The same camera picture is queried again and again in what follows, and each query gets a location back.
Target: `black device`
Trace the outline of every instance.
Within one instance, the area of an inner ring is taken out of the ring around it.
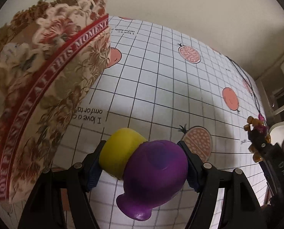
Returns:
[[[272,193],[271,205],[261,209],[241,169],[218,170],[210,163],[203,163],[198,155],[190,152],[185,142],[179,141],[188,160],[188,184],[199,193],[186,229],[210,227],[219,188],[225,189],[219,229],[284,228],[284,152],[278,144],[266,143],[263,134],[256,129],[248,132],[248,137],[264,159],[260,165]],[[100,178],[102,169],[98,158],[104,144],[105,141],[101,141],[94,153],[68,170],[51,172],[45,169],[27,200],[18,229],[66,229],[61,188],[68,191],[76,229],[99,229],[86,192],[92,191]]]

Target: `small figurine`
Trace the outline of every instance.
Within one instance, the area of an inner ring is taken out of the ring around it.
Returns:
[[[152,209],[175,196],[187,178],[188,162],[182,148],[168,140],[148,142],[129,128],[116,131],[100,153],[101,168],[124,180],[124,194],[117,197],[119,209],[140,221]]]
[[[144,142],[132,154],[123,175],[124,194],[119,209],[129,218],[145,221],[152,209],[175,196],[187,178],[184,151],[167,140]]]
[[[266,126],[265,118],[263,115],[260,113],[258,116],[258,119],[253,118],[252,116],[249,116],[247,118],[247,123],[244,125],[244,130],[245,131],[250,131],[250,125],[252,124],[253,128],[258,130],[260,133],[262,133],[265,137],[265,140],[267,143],[271,142],[271,137],[268,134],[268,127]],[[248,150],[253,153],[252,159],[255,163],[263,161],[263,158],[259,154],[258,150],[255,148],[253,144],[251,144],[248,148]]]

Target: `orange fruit print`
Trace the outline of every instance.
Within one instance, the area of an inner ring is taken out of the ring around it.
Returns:
[[[239,109],[239,99],[237,98],[236,93],[231,88],[224,88],[223,89],[223,99],[227,104],[228,108],[233,111]]]
[[[196,126],[189,129],[182,140],[192,153],[197,154],[203,162],[209,159],[212,151],[212,137],[207,129]]]
[[[110,49],[110,62],[106,66],[106,68],[109,68],[109,67],[117,64],[121,60],[121,57],[122,57],[122,53],[117,48],[111,47],[111,49]]]
[[[199,52],[191,46],[183,45],[179,47],[178,51],[184,59],[193,64],[197,64],[201,60]]]

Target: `beige wall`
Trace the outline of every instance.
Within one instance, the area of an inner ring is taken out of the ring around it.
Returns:
[[[37,1],[8,0],[0,11],[0,27]],[[195,37],[254,78],[284,52],[284,11],[276,0],[108,0],[107,10]]]

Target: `purple rubber object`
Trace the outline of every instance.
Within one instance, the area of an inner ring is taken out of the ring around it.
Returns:
[[[187,157],[175,143],[156,140],[142,143],[128,160],[124,194],[117,197],[119,209],[129,218],[145,221],[152,209],[168,202],[187,178]]]

